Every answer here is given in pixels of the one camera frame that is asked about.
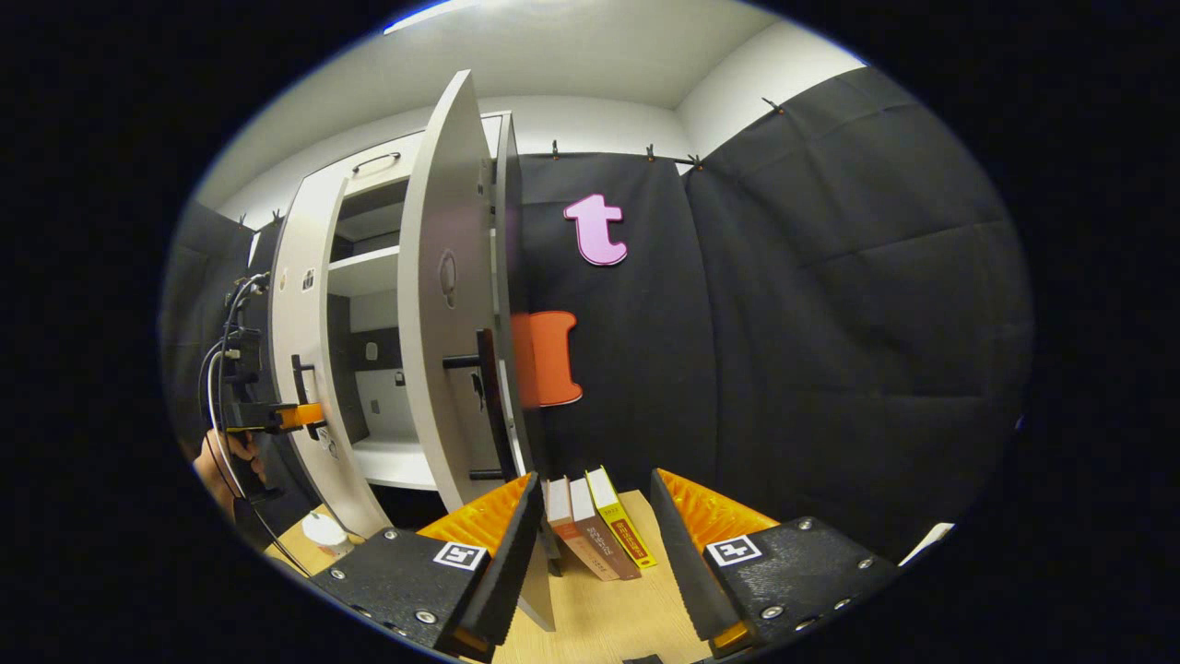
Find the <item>drawer handle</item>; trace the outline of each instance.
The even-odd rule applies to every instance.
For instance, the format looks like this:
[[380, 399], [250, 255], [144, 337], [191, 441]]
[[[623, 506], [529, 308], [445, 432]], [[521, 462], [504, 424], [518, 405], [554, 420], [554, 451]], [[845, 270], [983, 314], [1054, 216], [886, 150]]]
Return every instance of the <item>drawer handle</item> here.
[[373, 163], [373, 162], [375, 162], [378, 159], [384, 159], [386, 157], [393, 157], [394, 159], [400, 159], [401, 158], [401, 152], [389, 152], [388, 155], [380, 155], [380, 156], [373, 157], [372, 159], [365, 159], [363, 162], [361, 162], [361, 163], [359, 163], [359, 164], [356, 164], [356, 165], [353, 166], [353, 175], [356, 175], [361, 170], [362, 165], [365, 165], [367, 163]]

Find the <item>white container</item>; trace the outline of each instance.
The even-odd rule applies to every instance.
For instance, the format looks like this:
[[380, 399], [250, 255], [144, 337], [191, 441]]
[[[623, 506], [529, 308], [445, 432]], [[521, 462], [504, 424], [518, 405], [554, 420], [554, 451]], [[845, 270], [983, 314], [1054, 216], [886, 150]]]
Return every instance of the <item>white container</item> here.
[[353, 551], [343, 528], [333, 518], [316, 512], [303, 518], [303, 535], [334, 559]]

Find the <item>black handle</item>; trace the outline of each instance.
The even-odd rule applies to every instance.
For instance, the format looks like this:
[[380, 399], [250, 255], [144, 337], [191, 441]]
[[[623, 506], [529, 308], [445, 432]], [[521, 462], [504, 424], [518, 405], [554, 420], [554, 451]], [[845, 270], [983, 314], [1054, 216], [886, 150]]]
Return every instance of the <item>black handle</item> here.
[[[291, 356], [291, 372], [295, 374], [295, 394], [299, 396], [300, 406], [307, 403], [307, 387], [303, 384], [303, 373], [308, 370], [315, 370], [315, 366], [303, 364], [300, 361], [299, 355]], [[313, 441], [319, 441], [320, 435], [316, 434], [315, 430], [319, 429], [320, 427], [326, 427], [327, 425], [328, 425], [327, 422], [316, 422], [314, 425], [308, 425], [307, 435], [312, 436]]]
[[378, 159], [384, 159], [386, 157], [393, 157], [394, 159], [400, 159], [401, 158], [401, 152], [389, 152], [388, 155], [380, 155], [378, 157], [373, 157], [372, 159], [365, 159], [363, 162], [361, 162], [361, 163], [359, 163], [359, 164], [356, 164], [356, 165], [353, 166], [353, 175], [356, 175], [361, 170], [362, 165], [365, 165], [367, 163], [375, 162]]
[[467, 479], [472, 481], [478, 480], [503, 480], [504, 472], [499, 468], [492, 468], [489, 471], [471, 471], [467, 473]]
[[476, 348], [478, 355], [452, 356], [442, 359], [442, 369], [463, 369], [470, 367], [479, 368], [479, 379], [484, 383], [484, 401], [487, 405], [489, 425], [492, 427], [492, 443], [496, 446], [496, 456], [500, 461], [500, 478], [504, 481], [512, 481], [519, 478], [516, 472], [516, 464], [512, 461], [512, 445], [509, 442], [509, 425], [504, 419], [504, 402], [500, 397], [500, 377], [497, 373], [496, 343], [492, 330], [489, 328], [476, 330]]

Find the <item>light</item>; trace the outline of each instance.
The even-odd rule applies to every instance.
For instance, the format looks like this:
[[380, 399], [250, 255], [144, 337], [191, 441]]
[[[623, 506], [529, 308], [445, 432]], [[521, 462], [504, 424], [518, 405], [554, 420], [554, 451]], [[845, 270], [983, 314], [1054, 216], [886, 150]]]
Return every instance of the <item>light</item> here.
[[418, 12], [415, 14], [411, 14], [411, 15], [401, 19], [400, 21], [391, 25], [389, 27], [385, 28], [385, 33], [384, 34], [389, 34], [391, 32], [399, 31], [399, 29], [401, 29], [404, 27], [408, 27], [408, 26], [412, 26], [414, 24], [422, 22], [426, 19], [432, 19], [434, 17], [441, 17], [442, 14], [446, 14], [448, 12], [453, 12], [455, 9], [463, 9], [463, 8], [471, 7], [472, 5], [478, 5], [478, 4], [479, 4], [479, 0], [447, 0], [446, 2], [439, 2], [438, 5], [432, 5], [430, 7], [426, 7], [421, 12]]

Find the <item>white wall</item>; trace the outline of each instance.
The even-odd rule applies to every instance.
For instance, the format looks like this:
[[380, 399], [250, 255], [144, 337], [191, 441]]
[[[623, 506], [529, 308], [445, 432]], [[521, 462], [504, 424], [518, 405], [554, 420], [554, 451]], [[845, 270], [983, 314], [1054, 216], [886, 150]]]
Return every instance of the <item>white wall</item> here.
[[[261, 228], [271, 210], [287, 213], [300, 180], [320, 167], [372, 145], [421, 130], [433, 109], [427, 106], [382, 118], [321, 140], [283, 159], [225, 200], [202, 200], [235, 221]], [[693, 147], [680, 117], [669, 109], [589, 97], [489, 97], [480, 112], [512, 111], [520, 153], [562, 152], [655, 153], [684, 158]]]
[[703, 158], [781, 104], [864, 63], [788, 21], [755, 34], [726, 57], [676, 109], [689, 143]]

